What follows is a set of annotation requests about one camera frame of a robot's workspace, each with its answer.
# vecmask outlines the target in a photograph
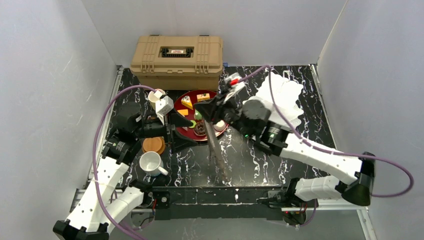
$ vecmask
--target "white cup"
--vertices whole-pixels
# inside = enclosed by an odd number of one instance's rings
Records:
[[[160,91],[162,94],[166,94],[165,93],[165,91],[164,90],[162,90],[162,89],[159,89],[159,88],[157,88],[156,89],[157,91]],[[155,108],[155,103],[156,103],[156,101],[158,101],[159,100],[159,98],[157,98],[155,95],[153,95],[154,94],[154,92],[153,91],[150,91],[149,93],[148,93],[148,95],[147,95],[147,99],[148,99],[148,101],[150,102],[150,106],[153,108],[153,110],[155,110],[156,108]]]
[[[148,151],[140,157],[140,167],[149,176],[156,177],[159,174],[168,175],[164,169],[161,156],[155,151]]]

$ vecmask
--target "marble countertop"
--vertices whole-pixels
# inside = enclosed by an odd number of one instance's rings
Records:
[[[242,77],[258,69],[257,66],[226,67],[220,77],[220,85],[223,79],[238,72]],[[306,138],[328,147],[334,148],[334,142],[328,127],[328,123],[320,102],[318,91],[315,87],[309,66],[274,66],[274,73],[283,75],[283,71],[290,72],[290,79],[303,85],[303,90],[297,101],[304,114],[299,116],[302,123],[298,126],[299,132]],[[262,85],[266,76],[265,72],[259,73],[247,81],[246,88],[236,97],[237,104],[253,96]],[[129,68],[125,68],[119,89],[137,85],[139,81]],[[186,91],[168,90],[166,93],[175,101]],[[114,124],[114,116],[125,103],[139,103],[143,114],[152,110],[147,100],[148,92],[141,89],[132,90],[130,93],[118,99],[114,106],[112,118],[109,124]],[[154,186],[167,187],[270,187],[287,186],[292,178],[316,178],[328,174],[302,162],[279,156],[268,156],[258,151],[252,145],[252,141],[241,136],[233,128],[229,127],[222,137],[218,139],[221,146],[221,154],[228,169],[228,182],[222,182],[217,175],[217,168],[209,164],[209,150],[207,145],[186,148],[181,152],[170,153],[167,147],[161,155],[164,167],[169,171],[168,176],[146,176],[139,166],[140,151],[134,159],[127,173],[122,177],[118,187],[124,187],[134,179],[144,180]]]

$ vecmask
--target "plate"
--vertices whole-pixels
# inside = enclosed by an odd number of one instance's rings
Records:
[[[177,100],[176,100],[176,102],[174,102],[174,104],[173,104],[173,107],[174,107],[174,109],[176,110],[176,111],[178,111],[178,110],[183,110],[183,109],[187,109],[188,110],[188,115],[187,116],[184,116],[186,119],[188,119],[188,120],[194,120],[194,121],[196,121],[197,123],[199,123],[199,122],[201,122],[201,120],[196,120],[195,119],[195,103],[197,103],[198,102],[198,99],[197,99],[197,95],[199,95],[199,94],[209,94],[209,96],[210,96],[210,98],[213,98],[213,97],[215,97],[215,95],[217,95],[217,93],[216,92],[214,92],[214,91],[210,91],[210,90],[194,90],[194,91],[189,91],[189,92],[187,92],[187,93],[185,93],[184,95],[182,95],[182,96],[180,96]],[[186,107],[186,106],[184,106],[182,103],[181,103],[181,99],[183,99],[185,96],[189,96],[190,97],[190,100],[191,100],[191,104],[193,105],[193,110],[191,110],[190,108],[188,108],[188,107]],[[226,124],[225,125],[225,129],[224,130],[222,130],[222,131],[216,131],[215,130],[215,136],[220,136],[221,134],[223,134],[226,130],[227,130],[227,128],[228,128],[228,124]],[[182,134],[183,136],[186,136],[186,137],[188,137],[188,138],[191,138],[191,139],[193,139],[194,141],[198,141],[198,142],[202,142],[202,141],[207,141],[208,140],[208,137],[205,135],[205,136],[197,136],[196,134],[195,134],[195,131],[194,131],[194,129],[193,128],[188,128],[187,127],[187,131],[186,130],[184,130],[182,127],[177,127],[176,128],[176,130],[180,133],[180,134]]]

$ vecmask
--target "wooden lid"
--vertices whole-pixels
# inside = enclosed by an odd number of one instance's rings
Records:
[[[143,153],[156,152],[161,155],[165,150],[165,141],[163,137],[146,138],[143,141]]]

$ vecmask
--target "black wire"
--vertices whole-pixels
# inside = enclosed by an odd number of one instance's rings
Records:
[[[145,223],[145,221],[146,220],[148,220],[148,219],[152,219],[152,218],[154,218],[155,216],[150,216],[150,217],[146,217],[142,222],[141,222],[141,224],[140,224],[140,227],[142,227],[143,226],[143,224]]]

